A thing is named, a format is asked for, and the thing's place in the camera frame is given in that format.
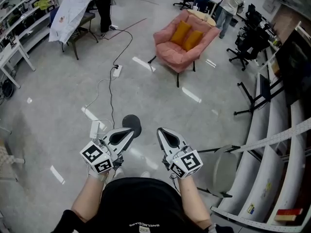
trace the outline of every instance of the white table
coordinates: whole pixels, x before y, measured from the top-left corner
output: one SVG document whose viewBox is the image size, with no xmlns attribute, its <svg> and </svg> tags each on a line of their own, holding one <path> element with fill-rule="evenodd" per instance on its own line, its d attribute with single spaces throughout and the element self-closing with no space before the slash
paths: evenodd
<svg viewBox="0 0 311 233">
<path fill-rule="evenodd" d="M 214 7 L 213 7 L 213 9 L 212 9 L 212 11 L 210 12 L 210 16 L 212 16 L 213 15 L 213 13 L 214 13 L 214 10 L 215 10 L 215 8 L 216 8 L 216 5 L 218 4 L 218 3 L 220 3 L 222 0 L 209 0 L 210 2 L 212 2 L 212 3 L 214 3 Z"/>
<path fill-rule="evenodd" d="M 25 61 L 28 63 L 30 68 L 35 71 L 34 66 L 29 61 L 29 55 L 25 52 L 23 46 L 21 45 L 20 41 L 18 39 L 15 39 L 14 43 L 16 43 L 15 47 L 11 48 L 11 44 L 8 44 L 3 51 L 0 53 L 0 69 L 1 71 L 12 81 L 13 84 L 16 85 L 18 89 L 20 89 L 20 85 L 13 79 L 13 77 L 5 70 L 4 66 L 7 65 L 7 67 L 10 70 L 14 70 L 13 66 L 10 63 L 10 59 L 13 57 L 13 55 L 19 51 L 21 56 L 25 59 Z"/>
</svg>

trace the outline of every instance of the orange cushion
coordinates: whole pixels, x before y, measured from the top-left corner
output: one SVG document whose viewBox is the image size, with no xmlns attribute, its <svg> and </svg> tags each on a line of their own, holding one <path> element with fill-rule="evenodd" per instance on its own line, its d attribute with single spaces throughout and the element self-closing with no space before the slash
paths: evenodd
<svg viewBox="0 0 311 233">
<path fill-rule="evenodd" d="M 189 32 L 190 28 L 191 28 L 191 25 L 185 23 L 184 21 L 180 21 L 176 32 L 171 38 L 171 42 L 174 42 L 175 44 L 182 46 L 184 39 L 187 33 Z"/>
<path fill-rule="evenodd" d="M 203 32 L 200 31 L 193 31 L 188 39 L 184 42 L 183 44 L 183 49 L 186 50 L 187 52 L 191 49 L 193 49 L 196 45 L 198 45 L 198 43 L 201 41 L 203 37 Z"/>
</svg>

